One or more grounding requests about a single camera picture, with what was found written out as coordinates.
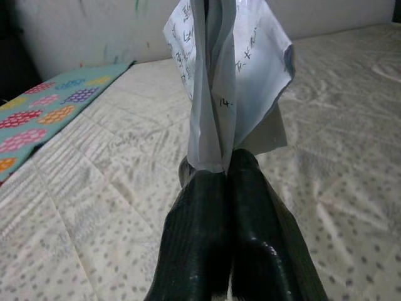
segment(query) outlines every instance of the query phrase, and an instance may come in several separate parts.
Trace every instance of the white wall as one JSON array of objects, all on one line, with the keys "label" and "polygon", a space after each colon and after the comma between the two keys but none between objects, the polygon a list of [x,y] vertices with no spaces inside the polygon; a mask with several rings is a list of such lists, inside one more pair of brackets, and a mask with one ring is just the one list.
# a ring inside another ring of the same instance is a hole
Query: white wall
[{"label": "white wall", "polygon": [[[44,80],[81,65],[170,56],[162,28],[179,0],[14,1],[24,41]],[[299,38],[389,22],[394,0],[268,3],[289,36]]]}]

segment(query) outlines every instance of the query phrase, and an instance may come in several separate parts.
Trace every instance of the patterned cloth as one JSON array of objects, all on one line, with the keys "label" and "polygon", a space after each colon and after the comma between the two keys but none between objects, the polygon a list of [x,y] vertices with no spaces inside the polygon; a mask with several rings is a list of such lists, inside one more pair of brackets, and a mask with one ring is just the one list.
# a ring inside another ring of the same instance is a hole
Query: patterned cloth
[{"label": "patterned cloth", "polygon": [[[401,26],[294,46],[261,169],[331,300],[401,300]],[[27,160],[0,188],[0,300],[143,300],[189,115],[174,62],[139,64]]]},{"label": "patterned cloth", "polygon": [[128,64],[81,68],[41,83],[0,107],[0,186],[32,153],[73,120]]}]

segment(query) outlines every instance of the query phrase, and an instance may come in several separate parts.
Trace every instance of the turquoise mat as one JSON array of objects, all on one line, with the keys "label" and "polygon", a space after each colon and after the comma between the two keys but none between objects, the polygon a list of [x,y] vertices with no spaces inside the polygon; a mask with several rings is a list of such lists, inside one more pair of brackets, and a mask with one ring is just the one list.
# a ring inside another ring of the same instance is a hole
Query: turquoise mat
[{"label": "turquoise mat", "polygon": [[0,107],[0,185],[72,121],[130,64],[80,68],[33,87]]}]

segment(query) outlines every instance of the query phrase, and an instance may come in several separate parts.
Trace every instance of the white paper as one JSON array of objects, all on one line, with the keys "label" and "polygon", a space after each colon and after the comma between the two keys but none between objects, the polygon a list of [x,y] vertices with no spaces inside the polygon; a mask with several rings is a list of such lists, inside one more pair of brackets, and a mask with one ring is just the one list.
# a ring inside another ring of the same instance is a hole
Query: white paper
[{"label": "white paper", "polygon": [[181,0],[164,35],[192,101],[191,165],[226,171],[235,147],[283,146],[281,116],[267,115],[294,76],[291,42],[264,0],[209,0],[206,20],[203,1]]}]

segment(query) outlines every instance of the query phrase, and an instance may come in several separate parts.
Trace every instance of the mattress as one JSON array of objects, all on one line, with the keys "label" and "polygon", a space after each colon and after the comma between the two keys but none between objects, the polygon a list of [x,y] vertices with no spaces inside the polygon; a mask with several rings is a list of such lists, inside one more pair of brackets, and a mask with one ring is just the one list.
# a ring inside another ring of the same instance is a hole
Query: mattress
[{"label": "mattress", "polygon": [[[289,146],[258,155],[331,300],[401,298],[401,26],[294,43]],[[135,65],[0,189],[0,300],[143,300],[180,191],[190,102]]]}]

